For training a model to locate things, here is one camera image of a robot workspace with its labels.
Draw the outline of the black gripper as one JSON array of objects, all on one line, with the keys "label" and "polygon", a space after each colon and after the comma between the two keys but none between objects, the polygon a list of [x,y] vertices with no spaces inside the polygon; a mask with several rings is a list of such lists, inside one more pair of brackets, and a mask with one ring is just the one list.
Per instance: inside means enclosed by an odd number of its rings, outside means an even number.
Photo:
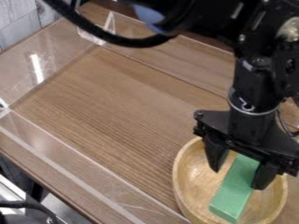
[{"label": "black gripper", "polygon": [[231,148],[256,160],[252,189],[266,190],[278,174],[299,175],[299,143],[282,131],[274,118],[267,124],[258,118],[232,118],[231,111],[198,110],[194,119],[194,134],[204,138],[206,156],[215,172],[220,171]]}]

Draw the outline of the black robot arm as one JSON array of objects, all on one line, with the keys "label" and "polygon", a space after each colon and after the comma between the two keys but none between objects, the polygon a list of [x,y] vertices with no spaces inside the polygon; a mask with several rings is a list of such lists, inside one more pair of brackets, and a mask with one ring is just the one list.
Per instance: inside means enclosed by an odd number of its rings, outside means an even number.
[{"label": "black robot arm", "polygon": [[299,106],[299,0],[122,0],[154,31],[146,38],[106,31],[64,0],[44,1],[80,29],[118,46],[159,46],[184,32],[230,46],[230,109],[194,114],[210,168],[218,171],[235,151],[259,162],[254,189],[266,189],[279,175],[299,175],[298,134],[279,111],[286,100]]}]

